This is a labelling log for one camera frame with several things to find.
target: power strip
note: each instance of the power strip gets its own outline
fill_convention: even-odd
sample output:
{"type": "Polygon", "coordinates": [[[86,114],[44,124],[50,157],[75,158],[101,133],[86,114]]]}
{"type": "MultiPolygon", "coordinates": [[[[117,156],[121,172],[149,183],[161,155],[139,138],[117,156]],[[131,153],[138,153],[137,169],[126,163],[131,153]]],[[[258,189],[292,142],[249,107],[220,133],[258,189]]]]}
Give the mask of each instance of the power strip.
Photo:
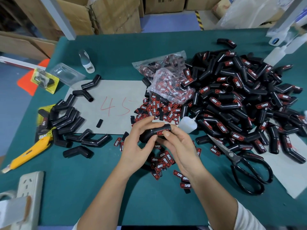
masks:
{"type": "Polygon", "coordinates": [[[41,193],[43,189],[44,172],[37,171],[20,177],[17,197],[30,196],[31,207],[25,222],[14,223],[11,230],[36,230],[40,210],[41,193]]]}

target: black scissors handle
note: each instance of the black scissors handle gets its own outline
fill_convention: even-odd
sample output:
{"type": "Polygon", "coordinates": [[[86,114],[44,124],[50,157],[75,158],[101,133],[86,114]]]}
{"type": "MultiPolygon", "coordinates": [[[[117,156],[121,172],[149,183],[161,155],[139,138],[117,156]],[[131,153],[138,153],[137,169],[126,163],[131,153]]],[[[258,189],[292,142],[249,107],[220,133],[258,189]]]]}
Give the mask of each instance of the black scissors handle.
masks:
{"type": "MultiPolygon", "coordinates": [[[[242,158],[240,160],[240,162],[242,162],[243,164],[245,164],[253,173],[254,173],[254,168],[247,162],[247,160],[245,158],[242,158]]],[[[245,191],[248,194],[251,195],[260,195],[264,192],[264,185],[263,183],[256,178],[255,176],[253,176],[252,174],[248,173],[247,171],[245,171],[244,169],[242,169],[240,166],[238,166],[237,164],[231,165],[231,170],[232,170],[232,174],[237,182],[237,184],[239,185],[239,187],[245,191]],[[237,175],[237,171],[239,171],[240,173],[244,174],[245,176],[247,176],[249,179],[253,180],[255,183],[258,184],[258,189],[254,189],[254,190],[248,190],[246,189],[242,183],[240,182],[238,175],[237,175]]]]}
{"type": "Polygon", "coordinates": [[[271,169],[271,167],[269,166],[269,164],[267,162],[265,162],[265,160],[263,159],[263,157],[259,156],[259,155],[256,155],[256,154],[253,154],[253,153],[248,153],[248,152],[244,152],[242,151],[242,153],[240,153],[240,156],[245,158],[245,160],[247,161],[252,161],[252,162],[255,162],[255,163],[258,163],[258,164],[262,164],[267,170],[268,170],[268,173],[269,173],[269,178],[264,181],[262,179],[262,177],[260,177],[260,175],[255,171],[255,169],[251,166],[248,166],[248,168],[251,170],[251,172],[256,176],[256,178],[262,182],[263,184],[269,184],[273,181],[273,171],[271,169]]]}

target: fingernail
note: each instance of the fingernail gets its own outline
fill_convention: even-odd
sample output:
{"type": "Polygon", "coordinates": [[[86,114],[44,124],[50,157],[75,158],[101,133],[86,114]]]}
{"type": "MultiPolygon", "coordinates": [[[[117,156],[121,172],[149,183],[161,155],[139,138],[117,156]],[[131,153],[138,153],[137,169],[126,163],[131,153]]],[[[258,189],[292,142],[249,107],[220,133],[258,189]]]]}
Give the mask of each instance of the fingernail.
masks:
{"type": "Polygon", "coordinates": [[[162,133],[163,133],[163,135],[165,135],[165,136],[169,136],[169,131],[163,131],[162,133]]]}

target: plastic bag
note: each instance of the plastic bag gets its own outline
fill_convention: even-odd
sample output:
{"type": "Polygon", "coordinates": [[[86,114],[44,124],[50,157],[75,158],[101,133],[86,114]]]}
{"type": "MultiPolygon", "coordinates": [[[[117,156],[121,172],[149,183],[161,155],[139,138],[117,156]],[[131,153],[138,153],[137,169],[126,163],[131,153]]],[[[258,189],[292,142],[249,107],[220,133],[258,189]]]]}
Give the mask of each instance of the plastic bag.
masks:
{"type": "Polygon", "coordinates": [[[183,71],[178,75],[166,68],[161,68],[156,71],[153,78],[151,86],[147,90],[157,93],[171,102],[184,104],[192,98],[195,92],[195,89],[189,86],[185,89],[181,87],[181,83],[187,80],[183,71]]]}
{"type": "Polygon", "coordinates": [[[219,29],[255,28],[286,10],[293,0],[234,0],[216,27],[219,29]]]}
{"type": "Polygon", "coordinates": [[[172,73],[180,75],[183,69],[185,69],[185,60],[187,55],[185,51],[180,51],[148,60],[133,62],[132,65],[136,68],[144,77],[153,79],[154,74],[158,69],[167,68],[172,73]]]}

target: green work mat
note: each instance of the green work mat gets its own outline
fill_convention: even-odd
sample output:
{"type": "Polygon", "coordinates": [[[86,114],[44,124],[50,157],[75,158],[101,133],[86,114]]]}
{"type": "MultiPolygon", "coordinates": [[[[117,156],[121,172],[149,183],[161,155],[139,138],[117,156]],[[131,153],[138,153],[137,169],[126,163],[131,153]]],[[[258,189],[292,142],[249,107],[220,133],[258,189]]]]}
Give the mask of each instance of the green work mat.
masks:
{"type": "MultiPolygon", "coordinates": [[[[47,71],[62,62],[86,74],[89,79],[95,74],[100,74],[103,79],[109,80],[141,80],[143,76],[133,68],[132,62],[181,50],[185,50],[187,57],[192,58],[199,51],[224,48],[216,44],[217,38],[229,38],[236,42],[238,46],[235,51],[239,54],[252,51],[255,56],[265,57],[274,49],[268,44],[266,31],[267,29],[243,29],[91,35],[78,36],[75,41],[61,38],[47,71]],[[96,69],[94,74],[87,74],[81,66],[78,55],[80,49],[86,50],[90,55],[96,69]]],[[[283,81],[301,86],[305,90],[307,90],[306,50],[306,45],[303,45],[294,54],[285,56],[279,63],[294,65],[291,70],[284,73],[283,81]]],[[[50,94],[41,88],[37,89],[2,167],[33,146],[38,108],[63,99],[67,90],[68,87],[65,85],[62,85],[55,94],[50,94]]],[[[298,95],[299,100],[294,104],[294,109],[305,110],[307,106],[305,92],[298,95]]],[[[112,137],[112,141],[104,147],[91,148],[95,153],[92,159],[86,159],[81,155],[64,158],[62,152],[65,148],[52,145],[16,170],[0,175],[0,192],[16,189],[23,174],[45,171],[40,225],[74,225],[120,159],[119,147],[113,146],[118,135],[112,137]]],[[[275,178],[273,183],[265,185],[266,190],[263,195],[257,197],[247,195],[236,185],[227,158],[211,153],[210,144],[199,147],[202,148],[201,160],[204,166],[262,224],[273,226],[307,224],[306,190],[297,199],[293,199],[275,178]]],[[[193,190],[190,194],[185,194],[179,186],[180,179],[173,175],[174,169],[178,170],[176,164],[163,171],[163,177],[159,181],[147,171],[137,171],[128,181],[118,224],[207,225],[208,218],[196,194],[193,190]]]]}

